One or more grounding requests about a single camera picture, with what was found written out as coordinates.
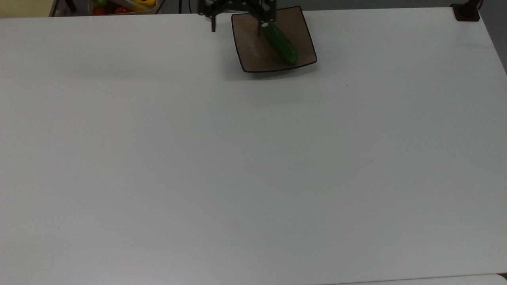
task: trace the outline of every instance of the white table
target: white table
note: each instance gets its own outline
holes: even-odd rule
[[[0,283],[310,285],[507,271],[507,77],[450,8],[0,20]]]

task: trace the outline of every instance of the tomato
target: tomato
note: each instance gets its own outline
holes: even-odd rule
[[[107,0],[95,0],[95,5],[93,5],[95,8],[105,8],[107,5]]]
[[[119,6],[118,8],[116,8],[115,14],[123,14],[123,13],[130,13],[130,10],[123,6]]]
[[[104,8],[97,8],[95,9],[95,11],[93,11],[93,16],[103,16],[103,15],[107,15]]]

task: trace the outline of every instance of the cucumber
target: cucumber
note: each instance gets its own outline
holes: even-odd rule
[[[298,62],[298,52],[282,31],[273,23],[262,27],[262,33],[278,55],[289,64]]]

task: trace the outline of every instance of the red tomato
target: red tomato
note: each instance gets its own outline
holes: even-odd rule
[[[93,16],[103,16],[103,15],[107,15],[104,8],[97,8],[95,9],[95,11],[93,11]]]
[[[119,6],[118,8],[116,8],[115,14],[123,14],[123,13],[130,13],[130,10],[123,6]]]

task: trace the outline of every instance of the square plate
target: square plate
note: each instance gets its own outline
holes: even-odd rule
[[[250,14],[234,14],[232,15],[232,33],[244,72],[273,72],[317,62],[315,48],[301,7],[277,10],[274,23],[295,46],[298,62],[295,65],[286,63],[269,45],[264,35],[257,36],[256,18]]]

